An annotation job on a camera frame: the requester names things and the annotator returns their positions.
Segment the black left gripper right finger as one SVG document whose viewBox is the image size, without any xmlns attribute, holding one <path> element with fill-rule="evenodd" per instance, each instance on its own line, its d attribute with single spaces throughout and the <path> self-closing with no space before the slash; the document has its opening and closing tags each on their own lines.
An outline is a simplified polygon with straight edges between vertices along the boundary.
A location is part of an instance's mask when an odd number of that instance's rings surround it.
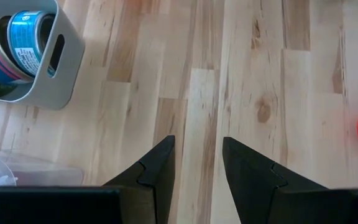
<svg viewBox="0 0 358 224">
<path fill-rule="evenodd" d="M 358 189 L 329 189 L 231 137 L 226 179 L 242 224 L 358 224 Z"/>
</svg>

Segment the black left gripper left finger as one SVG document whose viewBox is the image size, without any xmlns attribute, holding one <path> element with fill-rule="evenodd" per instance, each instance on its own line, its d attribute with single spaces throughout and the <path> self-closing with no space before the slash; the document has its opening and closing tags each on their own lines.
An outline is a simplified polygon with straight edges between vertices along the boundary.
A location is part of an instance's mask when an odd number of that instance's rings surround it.
<svg viewBox="0 0 358 224">
<path fill-rule="evenodd" d="M 0 187 L 0 224 L 167 224 L 175 137 L 102 186 Z"/>
</svg>

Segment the grey plastic bin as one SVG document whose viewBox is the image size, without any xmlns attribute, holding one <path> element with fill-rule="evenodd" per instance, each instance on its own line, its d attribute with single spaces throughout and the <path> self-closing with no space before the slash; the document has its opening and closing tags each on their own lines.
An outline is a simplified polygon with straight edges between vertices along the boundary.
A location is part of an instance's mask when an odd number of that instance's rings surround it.
<svg viewBox="0 0 358 224">
<path fill-rule="evenodd" d="M 59 110 L 67 105 L 73 93 L 85 51 L 85 42 L 78 35 L 57 0 L 0 0 L 0 17 L 23 10 L 48 11 L 54 13 L 56 17 L 34 82 L 19 85 L 15 90 L 1 97 L 0 102 Z M 53 77 L 50 77 L 47 68 L 60 36 L 64 38 L 65 44 L 57 71 Z"/>
</svg>

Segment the teal label tin can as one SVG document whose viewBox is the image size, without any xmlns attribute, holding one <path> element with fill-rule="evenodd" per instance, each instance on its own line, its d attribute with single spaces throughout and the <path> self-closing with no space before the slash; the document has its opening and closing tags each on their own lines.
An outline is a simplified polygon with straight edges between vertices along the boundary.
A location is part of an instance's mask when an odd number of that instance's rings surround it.
<svg viewBox="0 0 358 224">
<path fill-rule="evenodd" d="M 55 20 L 48 11 L 20 11 L 7 26 L 9 49 L 19 67 L 35 77 Z"/>
</svg>

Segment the clear plastic bin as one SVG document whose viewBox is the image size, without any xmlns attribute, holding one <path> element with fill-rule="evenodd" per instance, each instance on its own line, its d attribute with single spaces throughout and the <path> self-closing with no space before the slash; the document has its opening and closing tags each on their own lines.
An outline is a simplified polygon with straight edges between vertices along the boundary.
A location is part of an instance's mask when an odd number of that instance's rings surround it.
<svg viewBox="0 0 358 224">
<path fill-rule="evenodd" d="M 82 180 L 80 169 L 16 151 L 0 150 L 0 187 L 79 186 Z"/>
</svg>

